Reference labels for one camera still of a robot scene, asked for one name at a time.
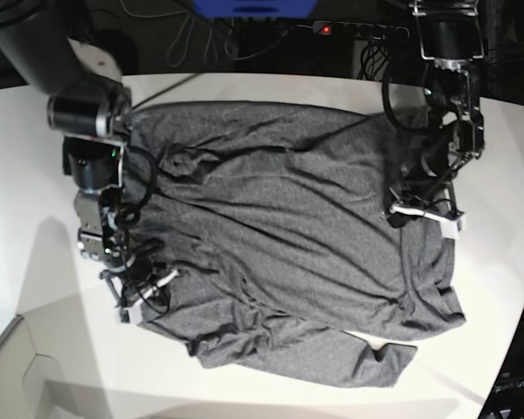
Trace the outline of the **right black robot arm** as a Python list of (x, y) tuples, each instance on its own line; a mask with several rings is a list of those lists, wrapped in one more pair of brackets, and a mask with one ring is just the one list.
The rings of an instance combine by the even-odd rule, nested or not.
[(77, 57), (53, 1), (0, 1), (0, 50), (48, 98), (48, 125), (64, 136), (64, 173), (79, 188), (79, 251), (105, 266), (100, 278), (121, 319), (140, 306), (168, 313), (167, 285), (178, 272), (153, 259), (164, 242), (130, 241), (158, 176), (153, 155), (131, 142), (131, 92)]

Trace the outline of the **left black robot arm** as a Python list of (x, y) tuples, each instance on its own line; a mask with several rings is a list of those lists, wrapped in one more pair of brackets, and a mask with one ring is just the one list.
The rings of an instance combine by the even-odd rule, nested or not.
[(390, 104), (390, 79), (408, 57), (393, 58), (382, 81), (383, 110), (399, 132), (422, 137), (420, 149), (400, 168), (385, 208), (393, 228), (428, 218), (458, 227), (463, 216), (453, 188), (458, 172), (485, 149), (479, 65), (485, 56), (475, 1), (412, 1), (420, 54), (427, 124), (410, 127)]

